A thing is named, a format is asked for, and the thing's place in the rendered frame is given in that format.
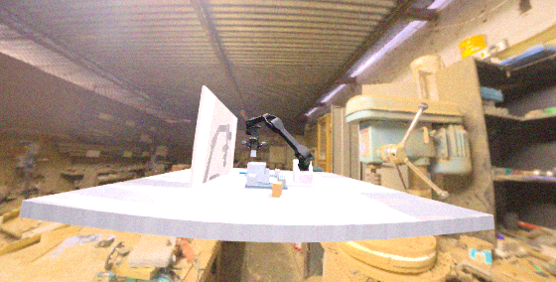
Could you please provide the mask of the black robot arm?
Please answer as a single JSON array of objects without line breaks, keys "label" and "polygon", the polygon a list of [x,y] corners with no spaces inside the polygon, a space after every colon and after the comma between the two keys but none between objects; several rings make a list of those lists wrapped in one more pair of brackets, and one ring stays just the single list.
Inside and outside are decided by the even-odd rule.
[{"label": "black robot arm", "polygon": [[[270,119],[271,121],[267,121]],[[300,145],[293,136],[284,128],[283,122],[276,116],[265,113],[259,117],[252,117],[246,120],[246,130],[247,135],[259,134],[259,128],[261,128],[257,123],[265,122],[265,125],[269,127],[273,132],[279,133],[281,137],[294,149],[295,157],[298,159],[299,171],[310,171],[311,161],[314,159],[311,151],[303,145]],[[257,124],[257,125],[256,125]],[[256,125],[256,126],[255,126]],[[259,136],[249,137],[249,143],[256,143],[259,141]]]}]

